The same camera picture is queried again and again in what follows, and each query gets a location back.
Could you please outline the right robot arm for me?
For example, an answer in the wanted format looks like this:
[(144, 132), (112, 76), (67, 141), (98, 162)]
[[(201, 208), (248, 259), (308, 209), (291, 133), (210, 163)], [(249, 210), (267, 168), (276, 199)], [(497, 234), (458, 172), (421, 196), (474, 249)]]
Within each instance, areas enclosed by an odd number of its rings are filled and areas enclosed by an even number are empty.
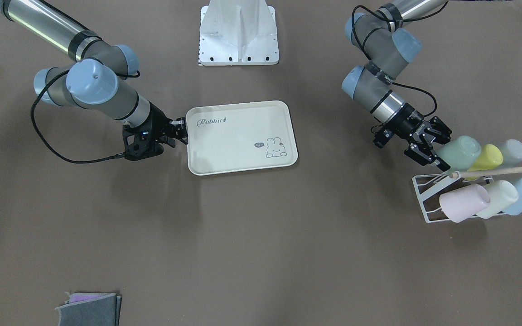
[(136, 53), (124, 44), (109, 45), (97, 33), (43, 0), (0, 0), (0, 14), (25, 27), (66, 54), (73, 63), (40, 70), (34, 77), (37, 98), (30, 109), (33, 128), (52, 150), (35, 120), (39, 102), (97, 110), (123, 125), (122, 153), (104, 161), (139, 161), (188, 143), (186, 119), (170, 119), (128, 85), (140, 76)]

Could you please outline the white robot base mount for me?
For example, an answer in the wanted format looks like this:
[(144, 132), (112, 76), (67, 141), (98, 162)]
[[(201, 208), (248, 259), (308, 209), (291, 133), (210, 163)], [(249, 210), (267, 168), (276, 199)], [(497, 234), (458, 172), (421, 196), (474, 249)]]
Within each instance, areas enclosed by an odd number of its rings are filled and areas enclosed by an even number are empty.
[(276, 11), (265, 0), (212, 0), (200, 10), (202, 66), (276, 65)]

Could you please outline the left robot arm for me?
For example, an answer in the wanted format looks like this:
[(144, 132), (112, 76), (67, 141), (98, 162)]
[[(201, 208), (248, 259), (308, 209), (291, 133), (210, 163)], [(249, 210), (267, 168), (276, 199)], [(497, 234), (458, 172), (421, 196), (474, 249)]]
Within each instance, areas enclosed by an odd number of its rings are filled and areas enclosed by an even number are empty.
[(408, 143), (406, 156), (422, 166), (434, 164), (441, 171), (450, 166), (435, 152), (433, 143), (448, 143), (451, 130), (438, 117), (429, 119), (419, 113), (391, 86), (422, 48), (404, 25), (431, 17), (446, 4), (445, 0), (394, 0), (375, 12), (354, 9), (345, 35), (368, 62), (352, 69), (342, 82), (342, 90), (379, 122), (373, 140), (377, 147), (397, 136)]

